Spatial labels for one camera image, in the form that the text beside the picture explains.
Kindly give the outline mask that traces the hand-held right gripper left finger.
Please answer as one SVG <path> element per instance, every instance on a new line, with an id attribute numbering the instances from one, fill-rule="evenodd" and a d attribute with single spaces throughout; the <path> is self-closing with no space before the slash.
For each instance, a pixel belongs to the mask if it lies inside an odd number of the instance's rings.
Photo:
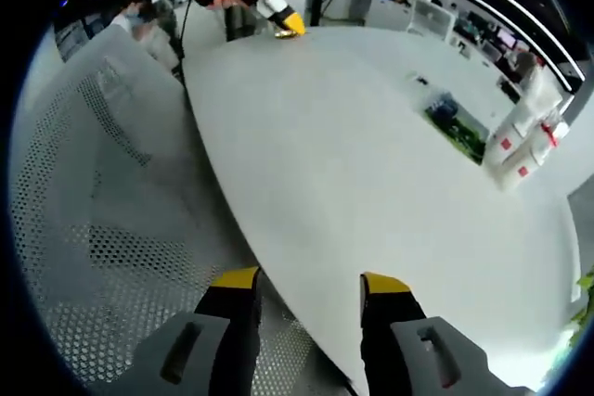
<path id="1" fill-rule="evenodd" d="M 193 312 L 171 317 L 140 342 L 133 395 L 249 395 L 260 351 L 261 268 L 216 278 Z"/>

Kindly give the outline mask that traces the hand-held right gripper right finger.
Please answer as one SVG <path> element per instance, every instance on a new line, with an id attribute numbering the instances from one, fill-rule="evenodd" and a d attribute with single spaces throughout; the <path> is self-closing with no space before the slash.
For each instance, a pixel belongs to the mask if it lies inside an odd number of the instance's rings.
<path id="1" fill-rule="evenodd" d="M 404 282 L 365 272 L 361 358 L 371 395 L 530 395 L 488 367 L 487 355 L 444 318 L 428 317 Z"/>

